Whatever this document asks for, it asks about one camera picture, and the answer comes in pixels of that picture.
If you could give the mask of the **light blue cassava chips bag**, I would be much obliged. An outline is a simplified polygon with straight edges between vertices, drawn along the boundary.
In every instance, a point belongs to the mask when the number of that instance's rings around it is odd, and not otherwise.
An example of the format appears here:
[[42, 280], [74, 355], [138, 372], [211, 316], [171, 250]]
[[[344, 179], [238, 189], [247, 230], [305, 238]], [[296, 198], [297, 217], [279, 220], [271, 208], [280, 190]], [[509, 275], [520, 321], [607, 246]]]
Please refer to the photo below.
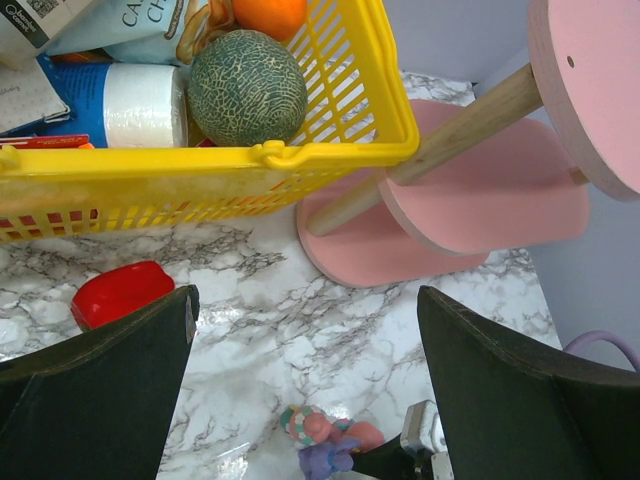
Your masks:
[[102, 49], [119, 62], [186, 66], [234, 22], [230, 1], [101, 1], [63, 31], [47, 53]]

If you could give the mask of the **pink bunny toy standing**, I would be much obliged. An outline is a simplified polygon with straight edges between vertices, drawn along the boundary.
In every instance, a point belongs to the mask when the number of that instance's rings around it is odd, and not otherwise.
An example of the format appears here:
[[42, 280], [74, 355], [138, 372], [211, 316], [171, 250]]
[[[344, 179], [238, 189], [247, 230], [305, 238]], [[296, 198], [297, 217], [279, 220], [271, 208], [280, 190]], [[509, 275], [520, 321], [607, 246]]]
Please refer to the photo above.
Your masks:
[[279, 425], [300, 449], [336, 442], [342, 431], [324, 410], [315, 405], [290, 405], [280, 415]]

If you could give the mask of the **purple bunny toy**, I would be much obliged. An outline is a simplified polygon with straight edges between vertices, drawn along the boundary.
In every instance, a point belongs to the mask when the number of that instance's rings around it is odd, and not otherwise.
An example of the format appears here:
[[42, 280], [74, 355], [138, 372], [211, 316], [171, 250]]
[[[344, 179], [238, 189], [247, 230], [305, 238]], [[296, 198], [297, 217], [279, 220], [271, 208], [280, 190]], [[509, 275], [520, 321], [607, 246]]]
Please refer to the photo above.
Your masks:
[[342, 437], [337, 443], [323, 442], [300, 450], [299, 466], [306, 480], [329, 479], [334, 473], [353, 469], [351, 453], [360, 446], [360, 440], [350, 436]]

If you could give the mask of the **grey paper pouch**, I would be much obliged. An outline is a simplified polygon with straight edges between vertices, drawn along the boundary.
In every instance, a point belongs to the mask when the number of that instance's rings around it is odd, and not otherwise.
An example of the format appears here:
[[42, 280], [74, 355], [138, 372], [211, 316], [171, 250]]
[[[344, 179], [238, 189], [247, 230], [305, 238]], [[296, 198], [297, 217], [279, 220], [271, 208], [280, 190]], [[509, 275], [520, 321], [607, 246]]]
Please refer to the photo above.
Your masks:
[[92, 0], [1, 0], [1, 63], [20, 69], [96, 4]]

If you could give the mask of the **pink toy figure lying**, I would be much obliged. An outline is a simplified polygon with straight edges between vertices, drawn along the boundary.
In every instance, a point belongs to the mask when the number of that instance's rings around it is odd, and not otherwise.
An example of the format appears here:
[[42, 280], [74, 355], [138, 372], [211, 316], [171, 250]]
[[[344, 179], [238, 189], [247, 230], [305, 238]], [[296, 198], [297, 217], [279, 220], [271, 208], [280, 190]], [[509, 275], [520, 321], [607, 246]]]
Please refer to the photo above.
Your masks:
[[360, 446], [356, 448], [358, 452], [368, 452], [385, 443], [382, 432], [367, 421], [336, 420], [332, 424], [329, 439], [333, 443], [338, 443], [344, 437], [356, 438], [360, 441]]

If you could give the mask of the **yellow plastic shopping basket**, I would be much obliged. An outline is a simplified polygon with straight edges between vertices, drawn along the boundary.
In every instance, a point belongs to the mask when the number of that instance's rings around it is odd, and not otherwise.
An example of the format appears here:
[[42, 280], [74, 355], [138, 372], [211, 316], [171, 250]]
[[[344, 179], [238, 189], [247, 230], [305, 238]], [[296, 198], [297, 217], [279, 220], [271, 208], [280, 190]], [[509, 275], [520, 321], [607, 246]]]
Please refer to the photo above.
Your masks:
[[251, 148], [1, 151], [9, 243], [276, 211], [360, 168], [407, 159], [419, 133], [380, 1], [313, 1], [289, 43], [310, 94], [290, 143]]

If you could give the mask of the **pink three-tier shelf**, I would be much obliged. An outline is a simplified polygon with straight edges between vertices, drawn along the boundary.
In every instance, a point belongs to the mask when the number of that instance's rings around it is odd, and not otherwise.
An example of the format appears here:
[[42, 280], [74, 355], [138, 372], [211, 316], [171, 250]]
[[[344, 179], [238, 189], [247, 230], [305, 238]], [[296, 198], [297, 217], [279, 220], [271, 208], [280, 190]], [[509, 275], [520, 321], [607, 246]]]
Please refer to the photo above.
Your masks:
[[495, 250], [581, 235], [587, 189], [639, 196], [639, 5], [533, 1], [529, 60], [465, 107], [416, 100], [414, 156], [302, 200], [301, 244], [334, 282], [472, 269]]

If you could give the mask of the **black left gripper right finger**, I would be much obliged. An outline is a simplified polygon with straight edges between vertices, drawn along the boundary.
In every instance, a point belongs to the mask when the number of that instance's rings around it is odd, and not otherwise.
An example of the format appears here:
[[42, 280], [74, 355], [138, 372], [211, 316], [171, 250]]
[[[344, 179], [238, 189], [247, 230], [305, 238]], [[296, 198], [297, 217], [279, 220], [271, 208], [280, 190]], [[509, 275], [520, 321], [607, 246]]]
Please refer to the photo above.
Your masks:
[[417, 317], [457, 479], [636, 479], [639, 376], [423, 286]]

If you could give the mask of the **green toy melon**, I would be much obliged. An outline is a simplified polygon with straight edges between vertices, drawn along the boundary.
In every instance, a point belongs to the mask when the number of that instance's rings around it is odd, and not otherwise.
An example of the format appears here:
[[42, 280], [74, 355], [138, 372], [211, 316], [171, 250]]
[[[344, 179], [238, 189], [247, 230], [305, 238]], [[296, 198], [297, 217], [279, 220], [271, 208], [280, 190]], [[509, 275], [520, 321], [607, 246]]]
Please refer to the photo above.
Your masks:
[[254, 30], [235, 30], [194, 61], [187, 97], [202, 133], [221, 147], [252, 147], [295, 138], [308, 93], [298, 62], [280, 43]]

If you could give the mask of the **orange toy fruit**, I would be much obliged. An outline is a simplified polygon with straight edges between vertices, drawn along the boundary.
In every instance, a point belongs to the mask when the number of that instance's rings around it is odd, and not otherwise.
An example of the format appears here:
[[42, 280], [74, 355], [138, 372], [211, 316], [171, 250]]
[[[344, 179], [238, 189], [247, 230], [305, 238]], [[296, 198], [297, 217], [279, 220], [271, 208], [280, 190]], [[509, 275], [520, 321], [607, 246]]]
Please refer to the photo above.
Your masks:
[[306, 0], [233, 0], [232, 7], [241, 27], [284, 42], [304, 25], [308, 3]]

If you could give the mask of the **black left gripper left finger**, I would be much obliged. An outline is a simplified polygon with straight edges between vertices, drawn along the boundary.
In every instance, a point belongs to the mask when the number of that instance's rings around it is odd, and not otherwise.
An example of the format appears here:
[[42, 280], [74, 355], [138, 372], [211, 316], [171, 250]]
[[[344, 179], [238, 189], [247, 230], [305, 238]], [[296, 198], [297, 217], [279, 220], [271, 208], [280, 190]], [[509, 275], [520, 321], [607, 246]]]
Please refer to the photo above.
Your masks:
[[2, 478], [155, 478], [198, 315], [197, 288], [180, 287], [2, 362]]

